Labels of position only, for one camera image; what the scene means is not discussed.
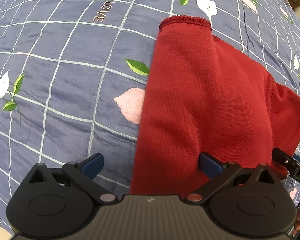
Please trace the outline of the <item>red knit sweater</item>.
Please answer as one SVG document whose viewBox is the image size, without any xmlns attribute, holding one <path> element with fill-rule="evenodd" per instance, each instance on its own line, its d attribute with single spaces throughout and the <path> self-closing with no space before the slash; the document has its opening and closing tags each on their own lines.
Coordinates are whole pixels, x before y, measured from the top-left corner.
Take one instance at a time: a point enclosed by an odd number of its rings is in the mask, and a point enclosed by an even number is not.
<svg viewBox="0 0 300 240">
<path fill-rule="evenodd" d="M 211 33 L 209 21 L 164 19 L 146 85 L 131 194 L 186 196 L 208 181 L 206 152 L 254 168 L 287 170 L 274 148 L 293 155 L 300 142 L 300 96 L 256 61 Z"/>
</svg>

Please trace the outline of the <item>blue floral plaid quilt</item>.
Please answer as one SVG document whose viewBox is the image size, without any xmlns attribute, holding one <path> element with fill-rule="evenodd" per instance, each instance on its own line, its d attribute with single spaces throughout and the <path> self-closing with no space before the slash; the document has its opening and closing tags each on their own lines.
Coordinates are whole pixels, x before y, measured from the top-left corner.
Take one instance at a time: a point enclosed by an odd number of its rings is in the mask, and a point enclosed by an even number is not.
<svg viewBox="0 0 300 240">
<path fill-rule="evenodd" d="M 141 90 L 160 22 L 207 18 L 214 35 L 300 96 L 300 19 L 284 0 L 0 0 L 0 228 L 31 167 L 102 152 L 96 180 L 129 191 Z"/>
</svg>

